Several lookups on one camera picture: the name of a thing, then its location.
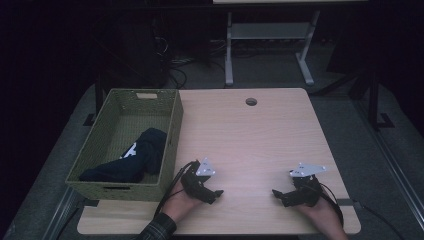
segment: grommet hole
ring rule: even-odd
[[[254,98],[248,98],[246,99],[246,104],[249,106],[255,106],[256,104],[258,104],[258,101]]]

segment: floor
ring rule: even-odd
[[[240,47],[239,51],[244,54],[234,58],[234,85],[231,88],[295,87],[314,92],[343,76],[325,71],[334,46],[315,43],[307,63],[316,83],[306,86],[294,56],[301,46],[302,42],[256,42],[249,50]],[[211,60],[210,66],[196,62],[175,66],[178,70],[171,70],[171,73],[179,86],[186,76],[184,89],[224,88],[224,57],[221,53]],[[399,175],[390,167],[393,163],[399,165],[417,198],[424,199],[424,176],[421,174],[424,171],[423,138],[402,113],[394,96],[382,86],[379,113],[386,113],[395,127],[383,128],[379,132],[373,130],[364,113],[367,96],[360,101],[351,100],[347,95],[351,85],[347,83],[325,96],[310,98],[349,195],[383,216],[403,239],[424,239],[424,226],[416,217],[419,213],[411,210],[414,202],[408,200],[408,193],[404,191],[408,186],[397,180]],[[164,86],[175,87],[172,79]],[[93,113],[95,95],[94,86],[91,86],[75,108],[4,239],[57,239],[58,235],[58,239],[63,240],[133,237],[83,236],[77,232],[81,214],[78,208],[83,198],[67,188],[64,180],[90,130],[90,126],[84,123]],[[357,214],[362,230],[350,239],[400,239],[387,224],[365,208],[358,207]],[[320,234],[300,238],[325,239]]]

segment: sleeve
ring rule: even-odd
[[[136,240],[166,240],[177,230],[175,222],[165,213],[157,215]]]

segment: wooden table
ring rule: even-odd
[[[271,189],[294,190],[289,171],[299,162],[324,165],[317,174],[339,199],[348,199],[325,136],[303,89],[222,89],[180,91],[184,117],[175,173],[186,163],[208,157],[216,175],[205,186],[223,189],[175,234],[308,234],[316,230],[301,214],[284,208]],[[255,106],[246,99],[257,100]],[[101,200],[86,206],[81,234],[137,234],[150,222],[157,203]],[[352,206],[343,206],[345,231],[360,223]]]

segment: dark wall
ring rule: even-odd
[[[371,0],[350,16],[328,70],[374,71],[424,136],[423,12],[422,1]]]
[[[77,13],[70,1],[1,2],[1,236],[92,84]]]

